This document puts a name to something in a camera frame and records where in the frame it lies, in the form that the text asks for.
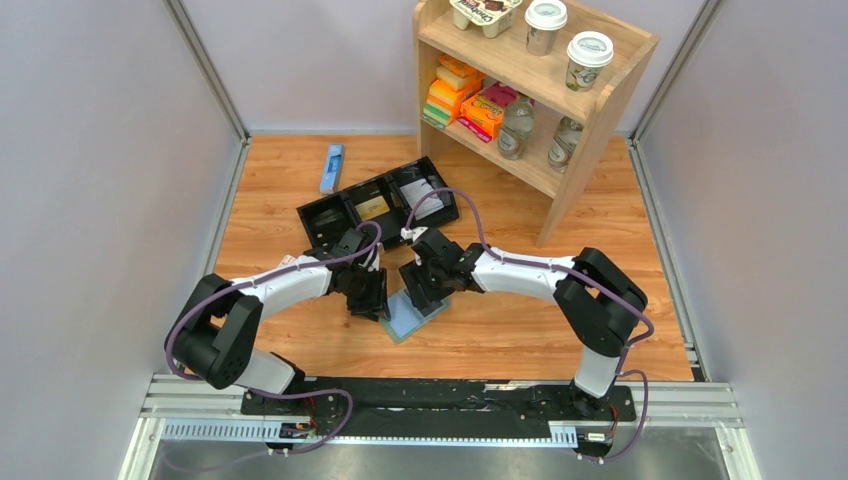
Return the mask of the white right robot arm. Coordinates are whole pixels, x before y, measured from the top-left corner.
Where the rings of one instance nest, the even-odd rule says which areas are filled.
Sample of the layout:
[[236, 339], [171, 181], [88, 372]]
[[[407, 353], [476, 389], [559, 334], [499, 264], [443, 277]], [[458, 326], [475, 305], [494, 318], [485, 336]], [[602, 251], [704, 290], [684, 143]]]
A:
[[403, 228], [415, 253], [400, 269], [413, 306], [423, 315], [455, 292], [511, 293], [557, 305], [583, 345], [570, 403], [592, 419], [611, 402], [610, 387], [626, 343], [648, 301], [645, 293], [603, 252], [577, 256], [520, 255], [473, 243], [466, 248], [441, 231]]

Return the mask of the teal leather card holder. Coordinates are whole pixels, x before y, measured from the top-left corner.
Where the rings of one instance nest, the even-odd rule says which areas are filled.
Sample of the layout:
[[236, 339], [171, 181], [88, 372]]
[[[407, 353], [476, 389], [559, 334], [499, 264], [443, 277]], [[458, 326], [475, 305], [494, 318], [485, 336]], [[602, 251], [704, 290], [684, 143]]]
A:
[[388, 297], [389, 317], [381, 318], [379, 324], [396, 344], [400, 344], [429, 321], [450, 307], [450, 300], [436, 303], [434, 310], [422, 314], [413, 304], [406, 289]]

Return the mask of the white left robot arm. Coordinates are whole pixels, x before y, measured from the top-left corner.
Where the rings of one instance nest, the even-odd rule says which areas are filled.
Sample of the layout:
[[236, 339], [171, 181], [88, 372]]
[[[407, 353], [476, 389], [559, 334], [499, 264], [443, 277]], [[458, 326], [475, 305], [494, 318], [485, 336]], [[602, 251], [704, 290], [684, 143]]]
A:
[[298, 369], [279, 355], [255, 346], [260, 324], [306, 300], [330, 294], [346, 298], [349, 313], [371, 321], [390, 317], [387, 271], [379, 265], [381, 227], [365, 221], [348, 229], [335, 245], [285, 258], [276, 268], [228, 280], [202, 277], [164, 342], [173, 373], [202, 380], [216, 389], [239, 385], [266, 392], [285, 415], [306, 399]]

